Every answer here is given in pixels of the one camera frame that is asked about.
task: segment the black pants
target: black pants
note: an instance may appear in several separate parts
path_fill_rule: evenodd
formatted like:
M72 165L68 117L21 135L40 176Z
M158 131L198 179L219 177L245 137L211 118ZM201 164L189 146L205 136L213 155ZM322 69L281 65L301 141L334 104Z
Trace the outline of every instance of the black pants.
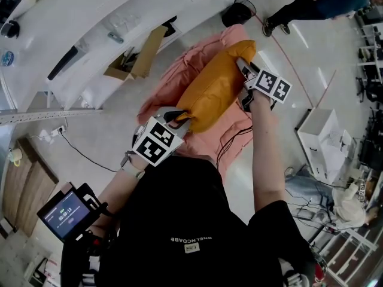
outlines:
M287 25L292 20L326 19L316 8L313 0L295 0L285 5L268 20L272 26Z

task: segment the yellow cushion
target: yellow cushion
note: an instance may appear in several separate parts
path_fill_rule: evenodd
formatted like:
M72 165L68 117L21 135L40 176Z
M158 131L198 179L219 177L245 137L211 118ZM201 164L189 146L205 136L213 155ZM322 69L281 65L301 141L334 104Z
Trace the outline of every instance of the yellow cushion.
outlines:
M177 107L185 109L177 120L191 118L190 130L208 130L236 100L245 78L237 67L237 58L248 63L256 54L255 41L240 41L219 52L187 87Z

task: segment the pink blanket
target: pink blanket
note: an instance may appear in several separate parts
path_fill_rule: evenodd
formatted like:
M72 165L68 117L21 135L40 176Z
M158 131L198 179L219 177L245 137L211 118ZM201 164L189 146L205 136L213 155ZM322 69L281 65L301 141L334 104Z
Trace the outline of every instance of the pink blanket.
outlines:
M139 112L138 123L144 124L159 107L176 106L189 84L218 52L246 39L249 37L244 27L234 25L221 34L213 35L191 47L177 58L161 77L159 86ZM177 151L190 156L208 155L216 162L222 146L239 130L249 126L250 115L235 102L209 130L203 133L188 133L184 138L186 144ZM223 178L229 165L252 138L251 132L235 138L230 149L220 160L219 171Z

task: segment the white power plug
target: white power plug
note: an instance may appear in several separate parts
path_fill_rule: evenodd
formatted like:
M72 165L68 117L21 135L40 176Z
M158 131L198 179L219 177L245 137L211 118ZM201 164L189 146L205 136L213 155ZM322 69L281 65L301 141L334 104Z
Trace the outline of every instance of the white power plug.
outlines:
M57 135L60 135L60 133L64 133L64 132L66 132L66 127L60 126L52 131L51 137L55 137Z

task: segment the tiled floor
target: tiled floor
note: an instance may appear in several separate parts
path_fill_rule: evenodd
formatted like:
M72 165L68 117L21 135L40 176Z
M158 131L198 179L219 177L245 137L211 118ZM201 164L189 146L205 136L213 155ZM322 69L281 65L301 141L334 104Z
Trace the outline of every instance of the tiled floor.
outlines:
M292 0L251 1L257 8L257 17L248 21L245 27L257 42L258 54L254 62L272 68L293 85L286 103L275 107L284 166L299 168L305 163L294 128L306 110L313 106L335 109L340 124L351 136L361 137L369 104L360 104L356 97L356 52L361 38L355 21L343 18L293 22L291 35L285 35L277 28L273 37L266 38L260 21ZM112 95L104 105L104 114L69 118L68 139L98 163L118 169L124 151L130 148L138 109L158 83L161 73L188 46L223 29L219 16L216 16L184 35L157 55L148 79L125 84ZM40 135L42 129L50 132L61 124L63 120L31 124L30 134ZM38 138L34 138L34 142L58 175L60 184L65 181L75 185L87 182L99 194L113 176L82 158L62 138L55 138L51 144ZM249 145L230 167L225 183L230 207L245 222L254 213L251 163L252 146ZM294 202L303 204L301 199L294 199ZM314 231L299 222L298 225L306 238ZM61 244L40 222L35 236L49 250L61 251Z

